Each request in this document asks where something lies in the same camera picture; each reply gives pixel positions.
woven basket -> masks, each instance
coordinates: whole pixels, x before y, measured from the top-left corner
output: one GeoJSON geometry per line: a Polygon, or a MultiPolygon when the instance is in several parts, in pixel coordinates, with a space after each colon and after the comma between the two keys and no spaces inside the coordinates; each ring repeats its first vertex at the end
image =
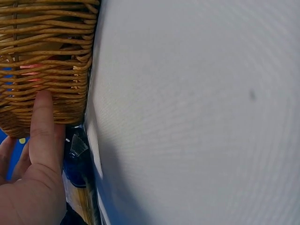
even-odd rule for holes
{"type": "Polygon", "coordinates": [[[54,120],[85,109],[99,0],[0,0],[0,127],[29,135],[36,92],[51,91],[54,120]]]}

blue surface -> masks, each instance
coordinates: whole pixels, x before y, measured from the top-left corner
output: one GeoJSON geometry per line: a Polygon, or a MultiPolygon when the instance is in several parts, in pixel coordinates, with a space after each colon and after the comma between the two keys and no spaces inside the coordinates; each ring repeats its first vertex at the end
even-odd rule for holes
{"type": "MultiPolygon", "coordinates": [[[[7,135],[0,130],[0,141],[2,142],[6,137],[7,137],[7,135]]],[[[8,173],[7,173],[7,176],[6,176],[7,180],[10,180],[10,178],[11,178],[14,167],[15,167],[16,163],[18,162],[19,158],[20,158],[20,155],[22,153],[24,145],[25,144],[20,144],[19,140],[17,140],[16,145],[15,145],[15,149],[13,151],[13,154],[12,154],[12,157],[11,157],[11,160],[10,160],[9,169],[8,169],[8,173]]]]}

yellow dot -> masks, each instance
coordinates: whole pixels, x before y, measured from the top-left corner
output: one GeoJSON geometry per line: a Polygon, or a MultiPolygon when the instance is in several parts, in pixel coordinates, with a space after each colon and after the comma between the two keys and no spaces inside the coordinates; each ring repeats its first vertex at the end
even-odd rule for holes
{"type": "Polygon", "coordinates": [[[21,138],[21,139],[19,139],[19,142],[20,142],[21,144],[25,144],[26,139],[25,139],[25,138],[21,138]]]}

finger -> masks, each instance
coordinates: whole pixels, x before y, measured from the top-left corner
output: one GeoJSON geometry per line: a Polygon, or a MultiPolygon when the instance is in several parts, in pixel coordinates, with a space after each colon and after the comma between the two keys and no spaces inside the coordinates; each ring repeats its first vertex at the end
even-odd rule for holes
{"type": "Polygon", "coordinates": [[[55,149],[59,158],[60,169],[62,170],[62,163],[64,157],[64,147],[66,137],[66,126],[61,124],[54,125],[54,142],[55,149]]]}
{"type": "Polygon", "coordinates": [[[23,148],[18,163],[15,165],[11,180],[16,181],[22,178],[30,165],[31,161],[29,158],[29,142],[27,142],[23,148]]]}
{"type": "Polygon", "coordinates": [[[46,90],[37,93],[34,102],[29,157],[33,165],[40,164],[60,173],[59,159],[55,153],[52,97],[46,90]]]}
{"type": "Polygon", "coordinates": [[[7,137],[0,145],[0,177],[5,179],[8,172],[11,154],[15,147],[15,139],[7,137]]]}

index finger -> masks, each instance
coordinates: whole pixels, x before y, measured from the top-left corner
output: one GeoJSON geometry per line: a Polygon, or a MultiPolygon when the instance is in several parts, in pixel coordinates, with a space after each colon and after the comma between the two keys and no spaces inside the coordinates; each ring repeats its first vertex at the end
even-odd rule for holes
{"type": "Polygon", "coordinates": [[[51,93],[37,93],[30,126],[29,157],[31,163],[42,164],[60,173],[55,153],[53,103],[51,93]]]}

